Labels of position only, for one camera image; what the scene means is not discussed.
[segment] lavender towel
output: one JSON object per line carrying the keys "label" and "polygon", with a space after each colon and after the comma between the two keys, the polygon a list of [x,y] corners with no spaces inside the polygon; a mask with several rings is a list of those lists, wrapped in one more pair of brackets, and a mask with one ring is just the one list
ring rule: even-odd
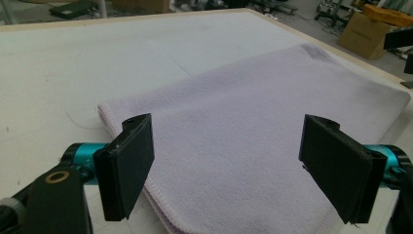
{"label": "lavender towel", "polygon": [[146,193],[171,233],[323,233],[337,213],[298,160],[305,114],[377,143],[410,96],[313,45],[249,58],[99,105],[112,136],[152,113]]}

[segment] folded towel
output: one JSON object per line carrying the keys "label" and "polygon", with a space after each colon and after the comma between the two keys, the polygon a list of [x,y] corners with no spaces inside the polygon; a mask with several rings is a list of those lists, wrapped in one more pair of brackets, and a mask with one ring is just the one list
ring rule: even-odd
{"label": "folded towel", "polygon": [[152,113],[145,188],[169,232],[324,233],[338,215],[298,160],[304,115],[377,143],[409,100],[305,44],[98,108],[113,137]]}

